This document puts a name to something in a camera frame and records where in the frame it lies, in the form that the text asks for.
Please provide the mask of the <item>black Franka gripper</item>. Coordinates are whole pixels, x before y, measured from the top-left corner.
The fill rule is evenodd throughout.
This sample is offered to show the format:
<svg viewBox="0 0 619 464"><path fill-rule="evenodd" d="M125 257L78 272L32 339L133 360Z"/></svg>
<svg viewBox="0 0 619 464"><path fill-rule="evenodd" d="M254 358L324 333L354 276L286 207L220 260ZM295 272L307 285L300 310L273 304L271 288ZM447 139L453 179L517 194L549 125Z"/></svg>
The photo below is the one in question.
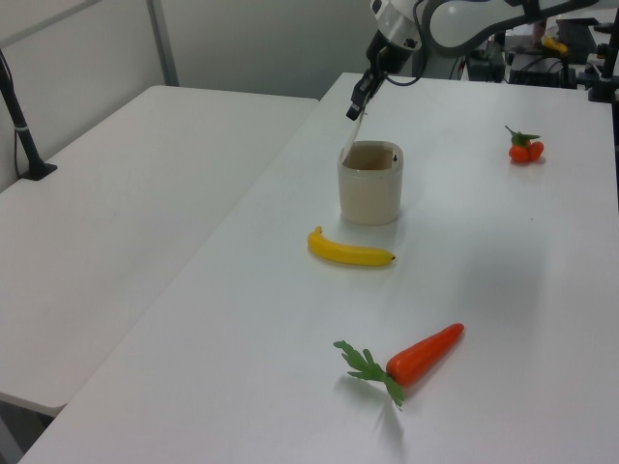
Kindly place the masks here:
<svg viewBox="0 0 619 464"><path fill-rule="evenodd" d="M363 79L354 86L346 117L357 121L388 73L400 73L412 53L413 48L410 46L393 43L380 31L376 31L366 50L369 71L366 71Z"/></svg>

